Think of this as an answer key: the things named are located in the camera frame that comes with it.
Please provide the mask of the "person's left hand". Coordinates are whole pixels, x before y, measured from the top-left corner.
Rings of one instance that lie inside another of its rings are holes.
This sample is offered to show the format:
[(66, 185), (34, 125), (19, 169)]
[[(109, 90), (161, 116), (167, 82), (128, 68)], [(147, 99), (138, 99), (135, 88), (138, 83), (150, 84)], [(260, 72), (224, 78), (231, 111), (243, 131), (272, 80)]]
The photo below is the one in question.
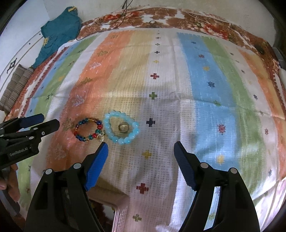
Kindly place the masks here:
[(1, 190), (8, 189), (8, 194), (14, 201), (19, 201), (20, 191), (18, 187), (18, 179), (16, 171), (18, 170), (18, 166), (13, 164), (10, 166), (10, 172), (8, 173), (8, 177), (5, 179), (1, 178)]

